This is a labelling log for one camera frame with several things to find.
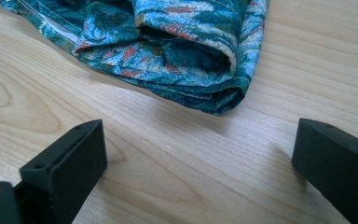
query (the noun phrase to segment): black object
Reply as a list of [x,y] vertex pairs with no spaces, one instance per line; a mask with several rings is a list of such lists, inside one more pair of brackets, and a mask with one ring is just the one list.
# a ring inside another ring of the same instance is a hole
[[0,182],[0,223],[71,223],[106,166],[103,122],[76,126]]
[[293,166],[351,223],[358,223],[358,138],[300,119]]

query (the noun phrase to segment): light wood tabletop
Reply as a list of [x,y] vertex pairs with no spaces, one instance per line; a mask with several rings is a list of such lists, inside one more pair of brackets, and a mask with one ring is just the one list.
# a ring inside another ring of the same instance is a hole
[[292,168],[299,118],[358,137],[358,0],[272,0],[250,89],[219,117],[98,73],[0,8],[0,180],[103,120],[108,168],[75,223],[348,223]]

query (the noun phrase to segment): folded fabric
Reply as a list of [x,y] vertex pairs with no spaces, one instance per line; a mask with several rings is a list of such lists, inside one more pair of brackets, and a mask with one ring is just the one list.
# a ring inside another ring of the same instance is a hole
[[243,99],[269,0],[0,0],[82,63],[219,115]]

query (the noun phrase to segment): floral pattern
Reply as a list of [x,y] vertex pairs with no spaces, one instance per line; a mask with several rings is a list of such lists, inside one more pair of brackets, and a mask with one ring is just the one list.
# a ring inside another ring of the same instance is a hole
[[0,0],[79,61],[219,115],[244,98],[269,0]]

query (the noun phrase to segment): screw hole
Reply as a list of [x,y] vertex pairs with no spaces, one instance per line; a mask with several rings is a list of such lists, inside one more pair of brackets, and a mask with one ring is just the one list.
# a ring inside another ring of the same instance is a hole
[[45,163],[38,163],[34,166],[35,169],[42,169],[45,167]]

